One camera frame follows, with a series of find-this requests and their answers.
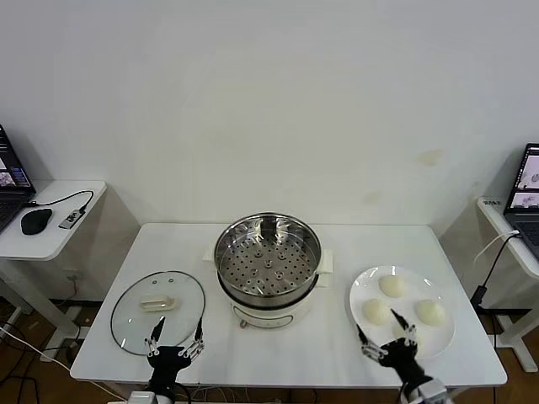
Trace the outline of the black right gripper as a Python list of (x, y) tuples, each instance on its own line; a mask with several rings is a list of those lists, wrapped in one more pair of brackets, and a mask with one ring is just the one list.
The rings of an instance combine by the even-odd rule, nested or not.
[(369, 359), (379, 361), (382, 367), (394, 369), (403, 383), (418, 382), (424, 378), (424, 370), (415, 360), (419, 347), (416, 326), (395, 310), (391, 309), (391, 313), (394, 339), (381, 347), (366, 336), (359, 324), (355, 324), (361, 352)]

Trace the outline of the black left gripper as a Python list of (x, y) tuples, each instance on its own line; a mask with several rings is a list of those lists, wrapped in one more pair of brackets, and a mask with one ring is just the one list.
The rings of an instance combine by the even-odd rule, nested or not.
[(205, 347), (202, 318), (195, 329), (194, 341), (187, 348), (157, 347), (164, 323), (165, 317), (162, 316), (152, 329), (150, 337), (144, 339), (148, 349), (147, 361), (152, 367), (149, 385), (174, 385), (179, 371), (189, 367), (189, 358), (197, 358)]

